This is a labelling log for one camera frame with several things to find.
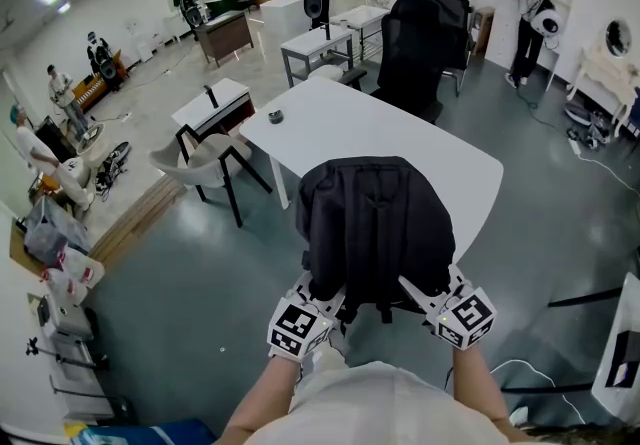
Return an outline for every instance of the white cable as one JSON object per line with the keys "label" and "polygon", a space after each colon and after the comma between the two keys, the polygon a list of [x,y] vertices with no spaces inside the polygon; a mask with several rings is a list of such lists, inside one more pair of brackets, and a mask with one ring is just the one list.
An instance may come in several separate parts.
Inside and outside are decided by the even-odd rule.
{"label": "white cable", "polygon": [[[493,374],[496,370],[501,369],[505,365],[509,365],[509,363],[524,363],[527,367],[529,367],[531,370],[533,370],[536,374],[538,374],[538,375],[544,377],[545,379],[548,379],[549,381],[551,381],[551,384],[554,386],[554,388],[556,387],[556,383],[555,383],[555,381],[553,379],[551,379],[549,376],[547,376],[544,372],[540,372],[539,370],[536,370],[534,368],[534,366],[531,365],[531,363],[529,363],[528,361],[524,361],[524,360],[515,360],[514,359],[514,360],[505,361],[503,364],[498,365],[495,369],[493,369],[491,371],[491,373]],[[578,408],[576,408],[571,402],[569,402],[567,400],[567,398],[564,396],[564,394],[562,395],[562,398],[564,399],[564,402],[566,402],[569,406],[571,406],[573,408],[573,411],[576,412],[576,415],[578,415],[578,418],[580,419],[580,422],[582,422],[582,425],[587,425],[587,423],[584,421],[584,418],[582,418],[582,415],[578,411]]]}
{"label": "white cable", "polygon": [[634,193],[636,193],[638,195],[638,197],[640,197],[640,192],[638,192],[636,189],[634,189],[629,184],[627,184],[624,180],[622,180],[618,175],[616,175],[614,173],[614,171],[609,166],[606,166],[605,164],[602,164],[601,162],[598,162],[598,161],[593,160],[593,159],[585,159],[582,155],[578,155],[578,159],[580,159],[581,161],[585,161],[585,162],[593,162],[594,164],[599,164],[604,169],[606,169],[609,173],[611,173],[618,182],[620,182],[623,186],[625,186],[630,191],[633,191]]}

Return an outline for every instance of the gray floor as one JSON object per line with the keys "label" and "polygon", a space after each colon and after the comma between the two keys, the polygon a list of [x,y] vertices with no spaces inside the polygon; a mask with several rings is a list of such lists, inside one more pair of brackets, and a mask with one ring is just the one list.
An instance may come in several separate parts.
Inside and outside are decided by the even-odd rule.
{"label": "gray floor", "polygon": [[[460,262],[499,311],[482,347],[492,366],[522,358],[558,383],[589,382],[615,301],[552,310],[546,304],[617,287],[627,271],[636,272],[638,197],[605,169],[578,160],[561,134],[536,123],[503,73],[474,61],[459,98],[451,80],[443,79],[440,88],[445,111],[438,125],[505,168],[493,211]],[[374,81],[371,73],[365,87]],[[563,88],[554,84],[543,94],[544,82],[534,74],[523,93],[544,95],[536,116],[564,132]],[[627,157],[630,148],[623,139],[584,155],[638,187],[638,159]],[[273,183],[264,154],[256,151],[252,163]],[[294,191],[297,180],[286,175]],[[88,301],[112,358],[104,388],[130,397],[143,423],[199,417],[219,433],[264,367],[267,323],[301,272],[304,242],[295,231],[295,207],[283,212],[275,191],[267,195],[246,174],[234,184],[243,229],[236,228],[224,191],[210,192],[210,204],[190,191]],[[420,323],[396,311],[394,323],[383,326],[375,310],[361,310],[349,330],[349,363],[379,359],[443,386],[451,348]],[[510,386],[546,386],[521,365],[496,377]],[[610,421],[588,393],[568,398],[588,422]],[[578,423],[559,396],[508,401],[511,407],[529,404],[537,424]]]}

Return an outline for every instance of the mirror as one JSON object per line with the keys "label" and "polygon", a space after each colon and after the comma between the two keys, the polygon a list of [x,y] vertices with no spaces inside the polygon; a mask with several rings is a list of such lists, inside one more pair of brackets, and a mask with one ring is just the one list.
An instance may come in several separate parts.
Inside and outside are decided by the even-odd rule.
{"label": "mirror", "polygon": [[615,57],[624,57],[631,48],[631,30],[625,20],[616,19],[609,24],[605,34],[607,48]]}

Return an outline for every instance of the concrete floor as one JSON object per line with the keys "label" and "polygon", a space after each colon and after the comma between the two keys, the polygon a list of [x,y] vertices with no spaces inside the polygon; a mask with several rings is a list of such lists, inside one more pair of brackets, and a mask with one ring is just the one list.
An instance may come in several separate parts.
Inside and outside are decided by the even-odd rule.
{"label": "concrete floor", "polygon": [[[167,122],[162,129],[167,137],[172,133],[167,117],[179,105],[171,98],[167,103],[164,95],[173,95],[176,84],[197,94],[199,83],[193,82],[195,76],[188,78],[189,70],[198,71],[199,80],[212,70],[201,66],[196,58],[200,53],[194,52],[183,70],[147,90],[153,92],[149,101],[153,95],[157,99],[156,113]],[[239,62],[231,61],[211,75],[245,83],[261,78],[264,89],[251,90],[256,104],[263,105],[286,89],[286,81],[280,59],[271,54],[262,58],[261,52],[242,53]],[[258,57],[264,62],[253,62]],[[375,67],[369,66],[365,90],[375,85]],[[174,73],[183,75],[169,79]],[[499,311],[482,348],[491,366],[522,358],[557,383],[590,382],[615,301],[552,310],[546,305],[617,287],[626,272],[637,272],[638,197],[602,167],[573,154],[562,135],[568,124],[561,111],[560,84],[543,93],[543,76],[534,74],[523,90],[531,99],[543,97],[535,115],[554,124],[557,133],[532,119],[503,73],[492,63],[474,60],[459,98],[451,80],[443,79],[440,85],[445,110],[438,126],[494,156],[505,169],[495,206],[460,262]],[[147,130],[144,116],[134,123]],[[630,148],[622,139],[602,152],[583,155],[606,163],[638,187],[637,155],[627,157]],[[254,152],[252,164],[273,184],[268,159],[257,148]],[[297,179],[285,175],[292,194]],[[246,173],[234,187],[244,228],[236,228],[223,190],[209,192],[214,200],[210,204],[190,191],[88,300],[100,319],[102,347],[112,358],[105,391],[131,398],[145,424],[198,417],[220,433],[265,366],[267,323],[278,298],[301,273],[305,244],[295,230],[295,206],[283,211],[275,191],[267,195]],[[361,309],[348,333],[348,362],[383,360],[442,387],[451,348],[420,323],[416,315],[395,311],[394,323],[382,325],[375,309]],[[496,378],[510,386],[548,384],[521,365],[505,367]],[[587,422],[611,420],[590,394],[568,398]],[[508,402],[512,408],[528,404],[531,419],[540,425],[578,423],[559,396],[509,397]]]}
{"label": "concrete floor", "polygon": [[[364,0],[332,0],[332,13],[352,9]],[[153,59],[130,72],[118,93],[111,93],[87,116],[104,121],[114,146],[129,141],[128,172],[120,175],[106,202],[98,198],[83,218],[92,243],[122,216],[162,174],[148,161],[149,152],[166,146],[180,128],[171,115],[213,85],[228,77],[248,86],[256,108],[269,103],[289,86],[284,72],[280,42],[265,32],[260,11],[248,15],[255,48],[249,46],[220,61],[207,64],[202,49],[192,37],[169,45]],[[125,121],[119,115],[132,113]]]}

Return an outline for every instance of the vanity table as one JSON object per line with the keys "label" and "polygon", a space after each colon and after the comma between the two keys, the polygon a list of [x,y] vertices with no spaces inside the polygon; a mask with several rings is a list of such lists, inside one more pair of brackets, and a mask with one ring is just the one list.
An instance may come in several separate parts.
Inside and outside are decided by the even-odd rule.
{"label": "vanity table", "polygon": [[619,105],[612,119],[612,124],[618,122],[615,137],[620,135],[620,128],[629,118],[637,98],[635,88],[640,84],[637,67],[625,60],[630,48],[628,24],[622,19],[613,20],[590,48],[583,49],[578,75],[572,84],[567,85],[570,92],[567,100],[573,99],[585,75],[601,83],[617,97]]}

